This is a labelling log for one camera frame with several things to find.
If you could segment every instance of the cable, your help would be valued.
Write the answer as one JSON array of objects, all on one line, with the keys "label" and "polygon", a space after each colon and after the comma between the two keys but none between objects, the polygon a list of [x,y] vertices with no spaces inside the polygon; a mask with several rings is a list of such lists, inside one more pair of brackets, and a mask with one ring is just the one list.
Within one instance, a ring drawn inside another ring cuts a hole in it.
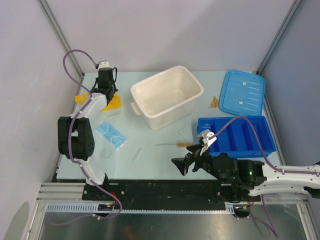
[{"label": "cable", "polygon": [[262,195],[261,195],[261,200],[262,200],[262,204],[263,204],[265,213],[266,213],[266,215],[267,215],[267,217],[268,217],[268,219],[269,219],[269,222],[270,222],[270,224],[271,224],[271,226],[272,226],[272,228],[273,228],[273,233],[274,233],[274,235],[278,238],[278,237],[279,237],[279,236],[278,236],[278,232],[277,232],[277,230],[276,230],[276,228],[275,228],[275,226],[274,226],[274,223],[273,223],[272,220],[271,220],[271,217],[270,217],[270,215],[269,215],[269,211],[268,211],[268,209],[267,209],[267,206],[266,206],[264,197],[265,197],[265,196],[262,194]]},{"label": "cable", "polygon": [[94,214],[91,214],[91,213],[84,214],[84,215],[78,216],[78,217],[76,217],[76,218],[74,218],[74,219],[72,219],[70,221],[66,221],[66,222],[62,222],[62,223],[54,223],[49,219],[49,217],[47,217],[46,220],[50,225],[53,225],[53,226],[56,226],[56,227],[60,227],[60,226],[64,226],[64,225],[67,225],[67,224],[71,224],[71,223],[73,223],[73,222],[75,222],[75,221],[77,221],[79,219],[86,218],[86,217],[89,217],[89,216],[93,217]]},{"label": "cable", "polygon": [[319,172],[315,172],[315,171],[292,171],[292,170],[284,170],[282,171],[279,168],[276,168],[267,158],[261,143],[259,141],[259,137],[257,135],[257,132],[255,130],[255,127],[252,125],[251,121],[246,118],[245,116],[235,116],[234,118],[232,118],[230,121],[228,121],[216,134],[214,134],[213,136],[209,137],[208,139],[211,140],[215,137],[217,137],[223,130],[225,130],[233,121],[237,120],[237,119],[244,119],[247,121],[247,123],[250,125],[250,127],[252,128],[253,134],[255,136],[255,140],[258,144],[258,147],[260,149],[260,152],[262,153],[263,158],[265,159],[265,162],[275,171],[280,172],[280,173],[284,173],[284,174],[311,174],[311,175],[318,175]]},{"label": "cable", "polygon": [[[113,194],[111,194],[110,192],[104,190],[104,189],[103,189],[102,187],[100,187],[96,182],[94,182],[94,181],[91,179],[91,177],[89,176],[89,174],[86,172],[86,170],[83,168],[82,164],[81,164],[79,161],[76,161],[76,160],[74,159],[73,154],[72,154],[72,129],[73,129],[73,127],[74,127],[75,121],[76,121],[77,117],[82,113],[82,111],[83,111],[83,110],[90,104],[90,102],[93,100],[93,99],[92,99],[92,98],[93,98],[93,95],[92,95],[92,93],[90,92],[90,90],[89,90],[88,88],[86,88],[84,85],[82,85],[82,84],[81,84],[79,81],[77,81],[75,78],[73,78],[73,77],[71,76],[71,74],[69,73],[68,69],[67,69],[66,59],[67,59],[68,55],[71,54],[71,53],[73,53],[73,52],[80,52],[80,53],[83,53],[83,54],[87,55],[87,56],[89,57],[89,59],[93,62],[94,66],[95,66],[95,67],[97,66],[96,62],[93,60],[93,58],[92,58],[88,53],[86,53],[85,51],[79,50],[79,49],[70,50],[70,51],[68,51],[68,52],[64,55],[64,57],[63,57],[63,60],[62,60],[62,62],[63,62],[63,68],[64,68],[66,74],[69,76],[69,78],[71,78],[72,81],[74,81],[74,82],[75,82],[76,84],[78,84],[80,87],[84,88],[84,89],[89,93],[89,95],[90,95],[89,100],[88,100],[88,101],[80,108],[80,110],[75,114],[75,116],[73,117],[73,119],[72,119],[72,121],[71,121],[71,123],[70,123],[69,131],[68,131],[68,153],[69,153],[69,156],[70,156],[70,160],[71,160],[73,163],[75,163],[75,164],[79,164],[80,169],[82,170],[84,176],[85,176],[94,186],[96,186],[99,190],[101,190],[101,191],[104,192],[105,194],[107,194],[107,195],[109,195],[110,197],[114,198],[114,200],[119,204],[120,209],[119,209],[119,211],[118,211],[115,215],[111,215],[111,216],[98,216],[98,217],[97,217],[98,220],[100,220],[100,219],[112,219],[112,218],[115,218],[116,216],[118,216],[118,215],[121,213],[121,211],[122,211],[122,209],[123,209],[121,202],[119,201],[119,199],[118,199],[115,195],[113,195]],[[54,225],[54,226],[63,226],[63,225],[67,225],[67,224],[73,223],[74,221],[77,221],[77,220],[79,220],[79,219],[81,219],[81,218],[88,217],[88,216],[94,216],[94,217],[96,217],[97,215],[95,215],[95,214],[94,214],[94,215],[92,215],[92,214],[85,214],[85,215],[76,217],[75,219],[70,220],[70,221],[67,221],[67,222],[63,222],[63,223],[52,223],[52,222],[50,222],[50,224],[52,224],[52,225]]]},{"label": "cable", "polygon": [[114,67],[112,68],[112,71],[115,70],[115,78],[114,78],[114,82],[117,81],[117,75],[118,75],[118,68]]},{"label": "cable", "polygon": [[248,217],[238,217],[236,214],[234,214],[234,216],[237,218],[237,219],[252,219],[252,220],[257,220],[261,223],[263,223],[267,228],[269,228],[271,230],[271,232],[273,232],[273,234],[278,238],[279,235],[278,235],[278,232],[277,232],[277,229],[275,228],[274,226],[274,223],[272,222],[271,220],[271,217],[269,215],[269,212],[268,212],[268,209],[267,209],[267,206],[265,204],[265,200],[264,200],[264,195],[262,194],[261,195],[261,200],[262,200],[262,204],[263,204],[263,207],[264,207],[264,210],[265,210],[265,213],[270,221],[270,224],[271,226],[266,223],[266,221],[264,221],[263,219],[259,218],[259,217],[255,217],[255,216],[248,216]]},{"label": "cable", "polygon": [[252,197],[250,197],[249,200],[250,200],[249,205],[234,206],[233,208],[234,209],[247,209],[247,208],[250,208],[253,204],[255,204],[255,200]]},{"label": "cable", "polygon": [[96,79],[96,80],[94,81],[93,87],[92,87],[91,90],[90,90],[91,93],[93,92],[93,90],[94,90],[94,88],[96,87],[97,83],[98,83],[98,80]]},{"label": "cable", "polygon": [[221,195],[217,195],[217,197],[221,198],[223,201],[226,201],[226,202],[231,203],[231,204],[238,204],[238,203],[241,202],[240,200],[238,200],[238,201],[230,201],[230,200],[226,199],[225,197],[223,197]]}]

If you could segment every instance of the blue tray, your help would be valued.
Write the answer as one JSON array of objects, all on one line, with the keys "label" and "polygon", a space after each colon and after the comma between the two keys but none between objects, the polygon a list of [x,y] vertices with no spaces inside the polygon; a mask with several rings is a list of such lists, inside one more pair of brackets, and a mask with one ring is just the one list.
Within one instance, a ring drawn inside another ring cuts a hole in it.
[{"label": "blue tray", "polygon": [[260,116],[266,81],[262,76],[231,70],[225,74],[219,99],[221,111],[232,115]]},{"label": "blue tray", "polygon": [[[259,137],[262,149],[266,156],[276,151],[267,120],[264,116],[247,117]],[[218,132],[232,117],[204,117],[198,119],[198,134],[209,129]],[[231,158],[258,158],[262,157],[254,132],[244,119],[236,119],[217,137],[210,149],[212,156],[227,153]]]}]

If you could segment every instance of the yellow sponge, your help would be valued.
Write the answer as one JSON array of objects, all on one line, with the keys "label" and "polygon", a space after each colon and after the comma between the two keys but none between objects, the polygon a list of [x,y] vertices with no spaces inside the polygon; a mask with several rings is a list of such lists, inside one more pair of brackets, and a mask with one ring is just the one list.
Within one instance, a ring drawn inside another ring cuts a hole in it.
[{"label": "yellow sponge", "polygon": [[[87,100],[88,95],[89,95],[89,93],[76,95],[74,97],[74,101],[81,106],[84,103],[84,101]],[[116,108],[120,108],[120,107],[121,107],[120,97],[117,95],[117,93],[115,93],[113,95],[113,99],[111,100],[111,102],[109,102],[109,104],[104,109],[102,109],[102,111],[116,109]]]}]

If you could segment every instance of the container handle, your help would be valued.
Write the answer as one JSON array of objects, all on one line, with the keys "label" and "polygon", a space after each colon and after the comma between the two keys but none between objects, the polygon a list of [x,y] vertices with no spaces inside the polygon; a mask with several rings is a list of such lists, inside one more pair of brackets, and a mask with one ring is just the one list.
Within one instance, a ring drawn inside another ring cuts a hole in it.
[{"label": "container handle", "polygon": [[138,107],[138,104],[134,101],[131,103],[131,107],[133,108],[133,111],[137,114],[137,115],[141,115],[141,110]]}]

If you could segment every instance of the white plastic container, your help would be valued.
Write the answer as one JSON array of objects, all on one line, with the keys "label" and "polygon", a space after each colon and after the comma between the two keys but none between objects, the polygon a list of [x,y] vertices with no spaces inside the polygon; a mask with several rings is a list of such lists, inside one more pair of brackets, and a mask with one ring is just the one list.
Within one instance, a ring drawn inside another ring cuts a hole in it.
[{"label": "white plastic container", "polygon": [[158,130],[192,113],[204,88],[184,66],[162,71],[131,87],[136,114]]}]

